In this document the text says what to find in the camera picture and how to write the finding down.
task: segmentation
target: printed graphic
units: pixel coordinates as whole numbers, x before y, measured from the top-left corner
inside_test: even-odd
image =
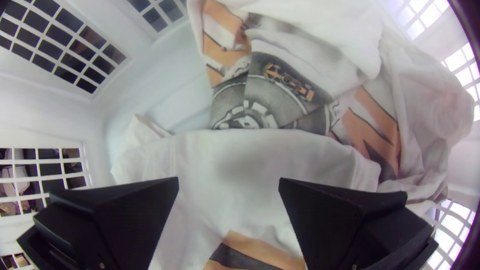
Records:
[[[263,75],[271,83],[279,82],[283,84],[302,101],[311,102],[315,94],[315,92],[312,90],[312,87],[308,84],[303,85],[289,74],[281,72],[281,69],[282,68],[279,65],[269,63],[265,66]]]
[[[380,164],[380,182],[397,179],[402,151],[397,120],[363,87],[356,91],[355,99],[372,121],[367,121],[350,108],[343,115],[341,123],[333,127],[331,135],[340,143],[355,147],[365,158]]]
[[[302,259],[269,245],[230,231],[203,270],[305,270]]]

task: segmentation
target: white cloth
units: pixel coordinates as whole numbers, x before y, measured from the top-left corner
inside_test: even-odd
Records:
[[[380,43],[400,132],[397,180],[379,192],[407,191],[410,204],[446,199],[448,157],[473,125],[474,101],[438,61],[387,29]]]
[[[139,129],[128,137],[136,147],[127,145],[111,170],[118,184],[171,176],[180,183],[151,269],[202,269],[230,230],[302,257],[278,192],[281,177],[377,189],[379,165],[326,136],[204,130],[153,141],[144,133],[153,124],[133,121]]]
[[[189,0],[188,15],[199,45],[205,0]],[[288,23],[338,48],[370,79],[380,72],[381,19],[365,0],[218,0],[236,13],[253,13]]]

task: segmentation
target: laundry basket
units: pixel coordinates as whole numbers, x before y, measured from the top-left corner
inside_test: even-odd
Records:
[[[393,29],[452,71],[475,100],[473,131],[450,155],[449,200],[424,215],[440,244],[425,269],[449,269],[468,257],[462,246],[480,197],[480,5],[377,3]],[[0,0],[4,7],[0,269],[34,269],[16,239],[49,205],[49,190],[114,185],[110,167],[134,114],[173,133],[207,129],[213,93],[186,0]]]

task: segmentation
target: window light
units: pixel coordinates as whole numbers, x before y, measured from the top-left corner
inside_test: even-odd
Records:
[[[407,6],[403,9],[400,15],[398,15],[397,19],[402,26],[406,26],[414,17],[415,13]]]
[[[460,233],[460,240],[465,243],[465,240],[467,240],[467,237],[469,236],[470,229],[467,227],[463,227],[463,230]]]
[[[442,257],[442,255],[440,255],[440,253],[435,251],[433,255],[430,257],[430,259],[428,260],[428,265],[431,266],[433,269],[435,269],[440,265],[443,259],[444,258]]]
[[[451,266],[450,264],[447,262],[447,261],[444,261],[440,267],[438,268],[438,270],[450,270]]]
[[[473,121],[476,122],[480,120],[480,106],[477,105],[475,108],[473,108]],[[472,218],[471,220],[469,219],[468,222],[472,224],[474,219]]]
[[[420,34],[422,34],[425,31],[425,27],[422,25],[422,23],[418,20],[416,20],[410,28],[406,31],[407,34],[410,36],[412,40],[416,39]]]
[[[423,22],[423,24],[429,28],[432,26],[442,15],[438,8],[436,8],[434,5],[430,5],[421,15],[420,19]]]
[[[445,59],[445,62],[448,66],[448,69],[453,72],[463,66],[467,62],[467,60],[465,59],[462,51],[457,50],[454,54],[450,55],[447,59]]]
[[[474,80],[480,78],[479,66],[477,65],[477,62],[474,62],[470,65],[470,70]]]
[[[431,27],[450,6],[447,0],[384,0],[384,4],[412,40]]]
[[[441,13],[444,13],[449,7],[450,4],[447,0],[435,0],[433,3]]]
[[[445,216],[441,224],[445,226],[445,228],[447,228],[450,232],[452,232],[457,236],[460,234],[460,232],[464,227],[464,224],[460,220],[456,219],[455,217],[449,214]]]
[[[475,86],[472,86],[472,87],[468,88],[466,91],[471,95],[471,97],[473,98],[473,100],[475,102],[479,101],[479,98],[478,98],[478,95],[477,95],[477,89],[475,88]]]
[[[448,234],[446,234],[441,229],[436,230],[434,238],[435,238],[435,241],[438,243],[438,246],[446,253],[450,251],[450,248],[455,242]]]
[[[397,10],[399,10],[399,8],[404,4],[404,1],[403,0],[390,0],[390,1],[386,1],[386,8],[394,13],[396,12]]]
[[[429,0],[410,0],[410,6],[419,13],[427,4]]]
[[[465,46],[463,46],[461,50],[465,54],[465,57],[467,60],[473,59],[475,57],[474,52],[472,51],[472,47],[470,46],[470,43],[467,43]]]
[[[460,250],[462,250],[462,247],[459,245],[459,244],[455,244],[450,253],[448,254],[448,256],[450,257],[450,259],[452,259],[453,261],[455,261],[460,253]]]
[[[451,206],[450,206],[450,210],[452,210],[453,212],[457,213],[458,215],[460,215],[462,218],[464,218],[465,220],[467,220],[469,218],[469,215],[470,215],[470,212],[471,210],[468,209],[467,207],[461,205],[461,204],[458,204],[456,202],[454,202]]]
[[[473,82],[472,73],[470,73],[470,68],[465,68],[462,71],[455,74],[462,86],[466,86],[469,83]]]
[[[478,117],[480,118],[480,106],[478,105],[475,106],[475,111],[478,111],[478,113],[476,112],[475,115],[478,115]],[[474,218],[475,218],[475,212],[471,212],[470,217],[468,218],[468,223],[473,224]]]

